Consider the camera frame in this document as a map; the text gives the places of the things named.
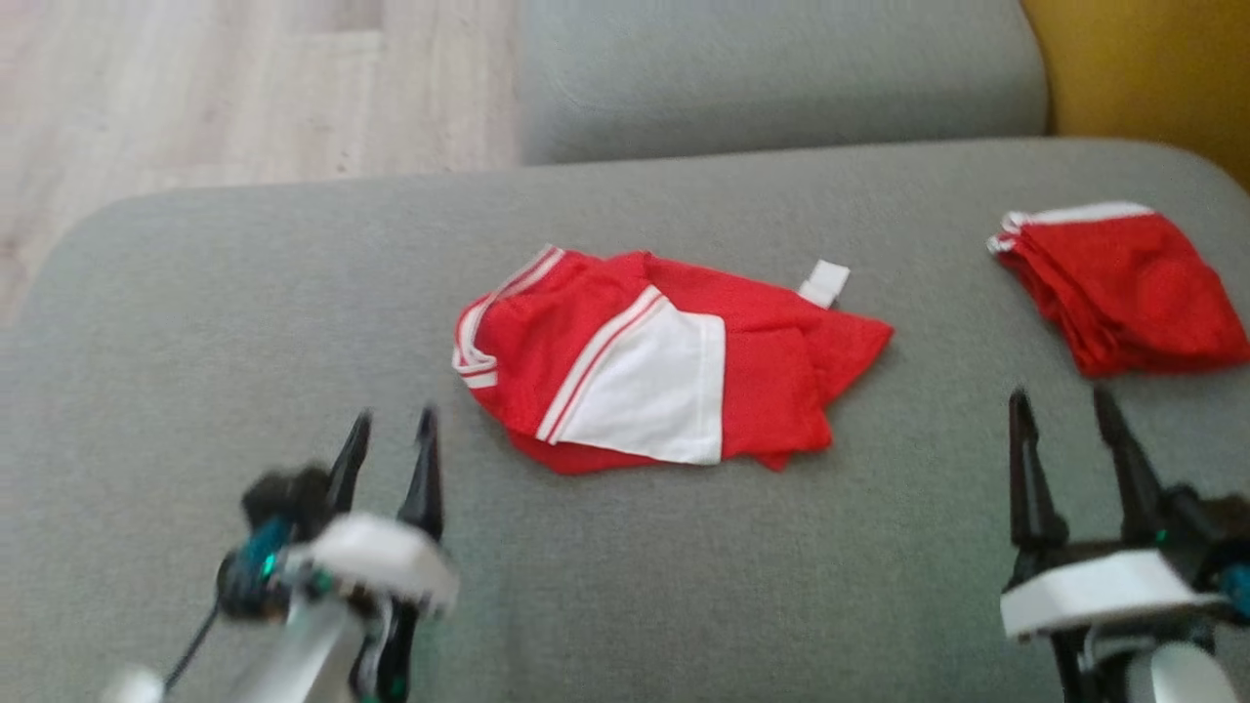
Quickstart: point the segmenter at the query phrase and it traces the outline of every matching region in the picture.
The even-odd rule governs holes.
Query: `red and white shorts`
[[[454,365],[526,454],[559,473],[828,447],[824,408],[885,323],[634,251],[546,248],[466,308]]]
[[[1250,339],[1220,275],[1150,208],[1115,201],[1008,213],[988,245],[1059,325],[1088,377],[1250,363]]]

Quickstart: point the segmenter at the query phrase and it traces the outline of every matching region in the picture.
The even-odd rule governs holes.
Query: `gray couch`
[[[528,0],[528,164],[1040,135],[1016,0]]]
[[[1014,110],[978,129],[1036,128]],[[958,118],[942,124],[918,134],[959,134]],[[1250,198],[1199,158],[1120,141],[791,150],[106,208],[65,238],[0,338],[5,699],[86,699],[125,662],[169,665],[244,537],[239,493],[266,465],[329,457],[362,407],[376,427],[358,507],[391,512],[434,402],[464,592],[421,630],[422,700],[1055,702],[1049,648],[1006,642],[998,613],[1014,555],[1011,389],[1032,392],[1076,537],[1115,533],[1115,482],[1089,384],[984,240],[1009,209],[1106,199],[1172,218],[1250,316]],[[781,285],[835,259],[855,271],[842,308],[898,333],[831,408],[835,447],[784,474],[729,462],[561,478],[515,452],[450,368],[459,309],[546,241]],[[1112,388],[1166,482],[1250,485],[1250,372]],[[221,629],[176,700],[220,699],[274,635]],[[1219,644],[1250,695],[1250,638]]]

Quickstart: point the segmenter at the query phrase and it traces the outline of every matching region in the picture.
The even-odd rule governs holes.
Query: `yellow object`
[[[1196,151],[1250,190],[1250,0],[1024,0],[1055,134]]]

